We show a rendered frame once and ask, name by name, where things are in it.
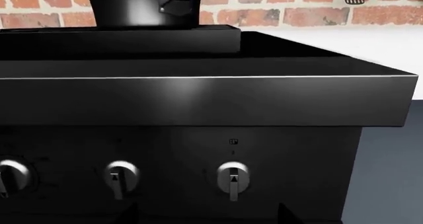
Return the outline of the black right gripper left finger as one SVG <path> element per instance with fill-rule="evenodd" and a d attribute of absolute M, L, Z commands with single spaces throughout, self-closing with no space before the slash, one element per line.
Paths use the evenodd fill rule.
<path fill-rule="evenodd" d="M 133 203 L 125 209 L 117 218 L 116 224 L 138 224 L 138 204 Z"/>

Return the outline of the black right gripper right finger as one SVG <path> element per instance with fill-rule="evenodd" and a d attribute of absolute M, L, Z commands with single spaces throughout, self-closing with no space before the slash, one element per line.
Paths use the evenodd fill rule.
<path fill-rule="evenodd" d="M 283 203 L 278 204 L 278 224 L 306 224 Z"/>

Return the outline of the black cooking pot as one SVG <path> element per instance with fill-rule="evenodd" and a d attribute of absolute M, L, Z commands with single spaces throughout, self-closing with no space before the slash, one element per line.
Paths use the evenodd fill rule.
<path fill-rule="evenodd" d="M 96 25 L 102 28 L 199 25 L 201 0 L 89 0 Z"/>

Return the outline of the silver stove knob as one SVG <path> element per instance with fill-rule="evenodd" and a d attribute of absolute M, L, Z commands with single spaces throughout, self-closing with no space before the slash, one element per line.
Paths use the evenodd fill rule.
<path fill-rule="evenodd" d="M 0 198 L 10 198 L 30 185 L 31 172 L 16 160 L 0 161 Z"/>
<path fill-rule="evenodd" d="M 139 182 L 140 171 L 130 162 L 113 161 L 104 168 L 104 180 L 111 188 L 115 200 L 123 200 L 126 194 L 133 192 Z"/>
<path fill-rule="evenodd" d="M 217 168 L 217 187 L 229 195 L 231 202 L 237 202 L 239 194 L 250 184 L 249 168 L 240 162 L 226 162 Z"/>

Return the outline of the grey cabinet front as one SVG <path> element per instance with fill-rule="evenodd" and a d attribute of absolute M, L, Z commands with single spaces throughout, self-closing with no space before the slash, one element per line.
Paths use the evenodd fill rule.
<path fill-rule="evenodd" d="M 423 224 L 423 100 L 401 128 L 364 128 L 344 224 Z"/>

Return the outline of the black stove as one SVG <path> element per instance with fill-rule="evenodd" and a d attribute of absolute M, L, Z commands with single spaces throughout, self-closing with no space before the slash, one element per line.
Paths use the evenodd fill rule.
<path fill-rule="evenodd" d="M 0 29 L 0 161 L 31 172 L 0 224 L 343 224 L 364 127 L 401 127 L 418 76 L 228 25 Z M 139 182 L 115 200 L 113 161 Z M 249 168 L 237 202 L 217 187 Z"/>

